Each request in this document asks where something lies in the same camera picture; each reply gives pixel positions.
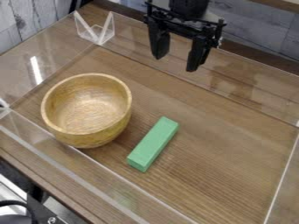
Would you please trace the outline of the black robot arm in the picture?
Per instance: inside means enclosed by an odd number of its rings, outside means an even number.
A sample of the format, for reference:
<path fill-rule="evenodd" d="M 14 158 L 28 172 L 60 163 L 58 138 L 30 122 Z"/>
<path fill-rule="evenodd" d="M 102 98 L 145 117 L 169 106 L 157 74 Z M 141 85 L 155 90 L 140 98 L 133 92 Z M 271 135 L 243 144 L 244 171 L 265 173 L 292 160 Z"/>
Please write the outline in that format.
<path fill-rule="evenodd" d="M 151 52 L 159 60 L 169 52 L 171 34 L 191 40 L 187 72 L 205 63 L 212 48 L 219 48 L 225 20 L 208 12 L 209 0 L 168 0 L 168 7 L 155 0 L 144 1 Z"/>

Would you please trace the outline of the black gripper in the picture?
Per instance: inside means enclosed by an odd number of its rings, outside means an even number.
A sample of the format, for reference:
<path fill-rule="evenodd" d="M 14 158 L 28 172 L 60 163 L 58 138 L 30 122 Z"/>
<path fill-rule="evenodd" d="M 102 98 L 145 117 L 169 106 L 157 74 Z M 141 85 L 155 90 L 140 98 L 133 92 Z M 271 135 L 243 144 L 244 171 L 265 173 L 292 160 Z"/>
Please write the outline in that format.
<path fill-rule="evenodd" d="M 187 72 L 195 72 L 205 62 L 211 47 L 219 47 L 227 22 L 208 10 L 209 0 L 144 0 L 149 44 L 159 60 L 169 52 L 169 33 L 192 39 Z"/>

